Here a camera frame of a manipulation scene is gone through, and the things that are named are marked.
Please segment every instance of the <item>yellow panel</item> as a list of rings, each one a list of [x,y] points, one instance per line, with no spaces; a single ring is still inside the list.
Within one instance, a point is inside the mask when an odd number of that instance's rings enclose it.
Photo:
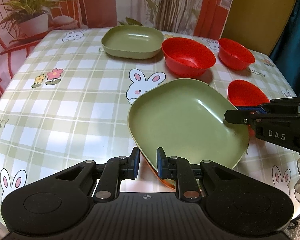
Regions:
[[[269,55],[296,0],[233,0],[222,37]]]

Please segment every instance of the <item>plaid pattern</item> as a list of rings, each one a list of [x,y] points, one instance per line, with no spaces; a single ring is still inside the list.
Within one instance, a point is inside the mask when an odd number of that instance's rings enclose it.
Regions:
[[[0,172],[5,168],[11,182],[19,170],[26,171],[28,184],[82,160],[105,163],[111,157],[130,154],[135,143],[127,127],[130,104],[126,91],[132,83],[129,71],[137,68],[146,78],[155,72],[164,72],[164,82],[175,76],[166,69],[161,53],[142,61],[107,55],[101,47],[101,38],[108,30],[84,30],[83,37],[69,41],[63,41],[66,31],[53,31],[15,74],[0,100],[0,120],[8,120],[0,127]],[[193,38],[209,47],[202,38],[164,34]],[[267,56],[253,51],[255,64],[247,70],[232,72],[220,63],[218,52],[213,52],[216,65],[202,76],[202,81],[223,96],[227,97],[227,87],[235,79],[255,84],[270,99],[284,97],[282,91],[287,93],[287,90],[295,96],[280,71],[264,63],[267,59],[273,64]],[[61,81],[56,85],[47,84],[48,73],[56,68],[63,72],[52,81]],[[40,75],[46,78],[40,86],[32,88]],[[274,165],[282,175],[290,169],[290,197],[296,215],[300,213],[300,204],[294,198],[293,186],[298,180],[298,158],[299,155],[290,150],[251,138],[248,154],[235,169],[270,185],[274,185]],[[149,169],[147,172],[152,182],[124,181],[122,190],[169,191]],[[0,205],[2,192],[0,184]]]

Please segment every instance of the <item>pink flower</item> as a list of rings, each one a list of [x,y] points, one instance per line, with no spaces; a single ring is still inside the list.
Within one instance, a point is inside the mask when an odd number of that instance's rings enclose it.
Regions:
[[[47,73],[47,80],[52,80],[54,78],[59,78],[61,77],[61,73],[63,72],[63,69],[60,68],[60,69],[53,69],[51,72]]]

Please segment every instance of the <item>large red bowl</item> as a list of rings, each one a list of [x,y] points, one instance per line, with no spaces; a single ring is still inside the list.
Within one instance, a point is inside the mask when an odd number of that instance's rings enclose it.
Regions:
[[[168,68],[184,78],[201,76],[216,63],[214,54],[203,44],[187,38],[169,38],[162,43]]]
[[[221,38],[218,42],[219,57],[228,68],[244,70],[255,63],[254,55],[241,44],[226,38]]]
[[[228,99],[234,106],[257,106],[270,102],[257,86],[245,80],[234,80],[229,84]]]

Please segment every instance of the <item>ridged black surface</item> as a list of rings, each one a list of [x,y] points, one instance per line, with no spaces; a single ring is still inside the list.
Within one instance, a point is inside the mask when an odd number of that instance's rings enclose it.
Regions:
[[[214,225],[199,205],[184,203],[174,193],[126,193],[96,204],[85,220],[58,235],[30,237],[10,233],[4,240],[288,240],[282,232],[246,238]]]

